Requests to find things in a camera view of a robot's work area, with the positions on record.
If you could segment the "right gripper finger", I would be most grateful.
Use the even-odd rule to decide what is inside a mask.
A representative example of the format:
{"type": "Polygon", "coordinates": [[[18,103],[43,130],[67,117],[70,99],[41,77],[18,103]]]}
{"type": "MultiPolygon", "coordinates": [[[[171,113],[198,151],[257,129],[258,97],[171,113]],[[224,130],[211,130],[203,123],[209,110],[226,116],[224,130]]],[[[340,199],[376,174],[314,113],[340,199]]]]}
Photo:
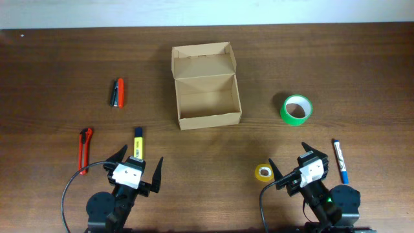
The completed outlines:
{"type": "Polygon", "coordinates": [[[303,146],[303,149],[304,149],[306,152],[310,152],[310,151],[312,151],[312,152],[313,152],[313,154],[315,154],[315,156],[317,156],[317,157],[319,157],[319,158],[321,158],[321,159],[327,156],[325,153],[323,153],[323,152],[321,152],[321,151],[319,151],[319,150],[317,150],[317,149],[312,148],[311,146],[309,146],[309,145],[308,145],[307,143],[305,143],[305,142],[302,142],[302,143],[301,143],[301,145],[303,146]]]}
{"type": "Polygon", "coordinates": [[[274,179],[275,180],[280,180],[283,178],[283,175],[281,174],[281,172],[279,171],[278,167],[275,165],[274,161],[272,159],[269,159],[269,164],[272,168],[272,173],[274,174],[274,179]]]}

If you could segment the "green tape roll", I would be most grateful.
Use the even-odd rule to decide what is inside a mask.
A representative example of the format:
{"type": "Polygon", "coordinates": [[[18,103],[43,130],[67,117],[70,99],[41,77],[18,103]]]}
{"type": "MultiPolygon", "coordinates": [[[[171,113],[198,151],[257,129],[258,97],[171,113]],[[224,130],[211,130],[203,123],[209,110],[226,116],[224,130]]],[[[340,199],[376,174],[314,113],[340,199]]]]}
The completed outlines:
{"type": "Polygon", "coordinates": [[[311,101],[300,94],[289,96],[280,109],[282,120],[291,126],[300,126],[312,115],[311,101]]]}

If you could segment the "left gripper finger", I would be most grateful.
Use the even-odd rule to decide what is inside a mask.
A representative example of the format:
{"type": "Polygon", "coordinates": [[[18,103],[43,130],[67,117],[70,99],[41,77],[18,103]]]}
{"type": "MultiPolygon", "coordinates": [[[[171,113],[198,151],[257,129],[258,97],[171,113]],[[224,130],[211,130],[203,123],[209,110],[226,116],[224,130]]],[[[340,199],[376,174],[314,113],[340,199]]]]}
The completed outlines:
{"type": "Polygon", "coordinates": [[[162,181],[162,163],[164,158],[161,157],[156,170],[152,177],[152,183],[151,183],[151,191],[155,193],[159,193],[160,187],[161,187],[161,181],[162,181]]]}
{"type": "Polygon", "coordinates": [[[125,144],[120,151],[116,152],[114,155],[110,156],[106,162],[122,162],[127,151],[127,144],[125,144]]]}

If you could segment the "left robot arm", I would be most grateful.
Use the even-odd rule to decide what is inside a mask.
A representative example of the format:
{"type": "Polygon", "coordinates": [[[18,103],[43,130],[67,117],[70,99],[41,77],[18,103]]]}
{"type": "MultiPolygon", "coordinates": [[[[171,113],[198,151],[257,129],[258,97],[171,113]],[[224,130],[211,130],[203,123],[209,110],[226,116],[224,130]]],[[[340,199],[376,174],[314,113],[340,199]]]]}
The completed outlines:
{"type": "Polygon", "coordinates": [[[111,193],[98,192],[88,200],[86,232],[123,231],[136,198],[139,195],[148,197],[151,192],[160,190],[163,159],[159,160],[152,181],[147,183],[141,180],[146,162],[134,156],[124,159],[126,151],[127,146],[124,146],[103,164],[114,189],[111,193]]]}

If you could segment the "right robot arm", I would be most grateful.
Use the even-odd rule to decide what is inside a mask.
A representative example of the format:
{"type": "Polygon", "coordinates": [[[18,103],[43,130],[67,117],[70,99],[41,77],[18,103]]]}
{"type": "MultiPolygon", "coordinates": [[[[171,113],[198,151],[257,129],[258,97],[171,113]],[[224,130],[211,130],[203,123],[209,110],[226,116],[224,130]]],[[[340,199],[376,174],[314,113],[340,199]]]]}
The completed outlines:
{"type": "Polygon", "coordinates": [[[282,175],[272,159],[270,167],[274,181],[266,185],[259,195],[261,219],[268,232],[263,207],[264,192],[275,186],[277,190],[287,189],[289,196],[301,194],[302,206],[309,206],[317,221],[305,223],[304,232],[374,232],[369,227],[358,228],[355,223],[360,218],[359,207],[361,194],[354,188],[341,184],[327,189],[323,184],[329,171],[329,158],[325,153],[318,151],[307,143],[301,145],[305,153],[297,158],[298,167],[290,173],[282,175]]]}

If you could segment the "orange and black stapler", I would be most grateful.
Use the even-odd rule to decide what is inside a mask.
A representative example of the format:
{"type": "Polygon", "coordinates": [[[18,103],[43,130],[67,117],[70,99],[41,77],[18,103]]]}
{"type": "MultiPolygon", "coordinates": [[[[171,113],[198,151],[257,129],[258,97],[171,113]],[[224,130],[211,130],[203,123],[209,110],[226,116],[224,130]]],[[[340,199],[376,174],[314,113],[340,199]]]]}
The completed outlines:
{"type": "Polygon", "coordinates": [[[109,105],[111,107],[123,108],[125,102],[125,83],[123,78],[114,81],[109,105]]]}

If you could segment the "small yellow tape roll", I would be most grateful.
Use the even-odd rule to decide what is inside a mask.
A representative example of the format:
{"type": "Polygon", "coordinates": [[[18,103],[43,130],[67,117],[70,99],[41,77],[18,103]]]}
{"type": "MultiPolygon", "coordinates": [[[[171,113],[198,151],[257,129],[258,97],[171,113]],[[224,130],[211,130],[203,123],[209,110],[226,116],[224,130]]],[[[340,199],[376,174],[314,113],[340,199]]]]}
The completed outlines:
{"type": "Polygon", "coordinates": [[[259,164],[256,166],[254,175],[258,181],[269,182],[274,178],[274,173],[272,171],[271,165],[269,164],[259,164]]]}

